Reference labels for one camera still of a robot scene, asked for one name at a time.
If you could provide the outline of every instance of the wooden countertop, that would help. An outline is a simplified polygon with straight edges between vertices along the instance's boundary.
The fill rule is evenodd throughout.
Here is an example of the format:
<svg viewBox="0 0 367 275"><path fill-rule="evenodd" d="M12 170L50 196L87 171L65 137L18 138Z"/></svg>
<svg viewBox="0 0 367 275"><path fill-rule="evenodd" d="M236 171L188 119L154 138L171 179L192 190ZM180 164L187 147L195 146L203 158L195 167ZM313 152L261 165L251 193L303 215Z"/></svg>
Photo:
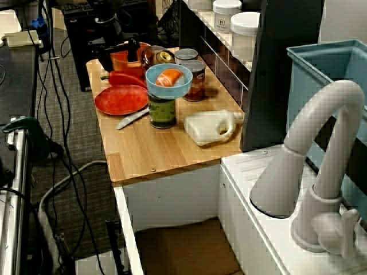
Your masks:
<svg viewBox="0 0 367 275"><path fill-rule="evenodd" d="M87 63L93 98L109 87L108 75L98 60ZM184 118L201 111L242 112L241 108L206 67L205 100L176 100L177 124L169 129L156 129L146 115L121 130L116 125L124 116L106 115L96 109L111 182L114 187L161 178L205 166L219 164L225 156L241 153L239 148L242 125L228 140L199 147L184 129Z"/></svg>

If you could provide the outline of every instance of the knife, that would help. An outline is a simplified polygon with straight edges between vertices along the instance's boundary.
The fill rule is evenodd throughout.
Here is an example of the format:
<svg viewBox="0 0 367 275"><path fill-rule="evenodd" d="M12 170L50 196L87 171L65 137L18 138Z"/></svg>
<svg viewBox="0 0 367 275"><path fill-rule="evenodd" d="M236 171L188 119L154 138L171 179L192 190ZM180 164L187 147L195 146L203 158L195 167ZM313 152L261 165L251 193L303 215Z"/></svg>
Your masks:
<svg viewBox="0 0 367 275"><path fill-rule="evenodd" d="M146 113L149 112L149 107L145 108L144 110L140 111L140 112L136 112L133 113L132 115L129 115L127 117L125 117L124 119L122 119L119 124L117 124L116 129L117 130L121 130L122 128L124 128L127 124L132 123L134 120L140 118L141 116L145 115Z"/></svg>

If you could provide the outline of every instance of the blue plastic bin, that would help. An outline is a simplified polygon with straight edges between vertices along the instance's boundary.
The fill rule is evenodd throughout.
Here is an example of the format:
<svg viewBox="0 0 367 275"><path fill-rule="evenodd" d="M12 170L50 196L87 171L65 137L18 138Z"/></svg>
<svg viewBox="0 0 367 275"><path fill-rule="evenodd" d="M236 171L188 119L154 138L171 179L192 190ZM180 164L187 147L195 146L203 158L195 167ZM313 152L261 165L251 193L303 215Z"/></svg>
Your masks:
<svg viewBox="0 0 367 275"><path fill-rule="evenodd" d="M293 60L287 131L309 99L334 81L354 81L362 88L367 100L367 46L362 42L350 40L290 47L287 50L288 56ZM367 146L366 110L357 138ZM307 156L320 168L324 154L322 149L313 143ZM347 176L344 177L342 192L349 203L359 206L358 211L366 220L367 197Z"/></svg>

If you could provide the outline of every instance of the salmon slice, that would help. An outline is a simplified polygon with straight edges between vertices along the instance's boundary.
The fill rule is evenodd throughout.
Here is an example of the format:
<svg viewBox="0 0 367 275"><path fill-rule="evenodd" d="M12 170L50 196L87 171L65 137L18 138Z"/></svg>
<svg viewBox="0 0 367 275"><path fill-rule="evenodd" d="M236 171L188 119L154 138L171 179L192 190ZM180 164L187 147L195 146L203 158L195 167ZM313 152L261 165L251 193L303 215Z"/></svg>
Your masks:
<svg viewBox="0 0 367 275"><path fill-rule="evenodd" d="M157 86L172 87L180 76L182 76L180 70L166 69L157 77L155 84Z"/></svg>

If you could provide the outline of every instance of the red pepper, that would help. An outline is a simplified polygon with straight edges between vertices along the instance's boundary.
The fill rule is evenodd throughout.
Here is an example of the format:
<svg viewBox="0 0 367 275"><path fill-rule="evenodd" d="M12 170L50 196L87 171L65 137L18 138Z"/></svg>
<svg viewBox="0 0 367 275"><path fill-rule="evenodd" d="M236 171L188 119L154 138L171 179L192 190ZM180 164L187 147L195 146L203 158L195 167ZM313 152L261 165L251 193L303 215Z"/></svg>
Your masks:
<svg viewBox="0 0 367 275"><path fill-rule="evenodd" d="M137 76L132 76L127 73L115 72L114 70L110 72L109 76L101 76L101 80L108 79L111 86L117 85L137 85L143 88L147 88L145 81Z"/></svg>

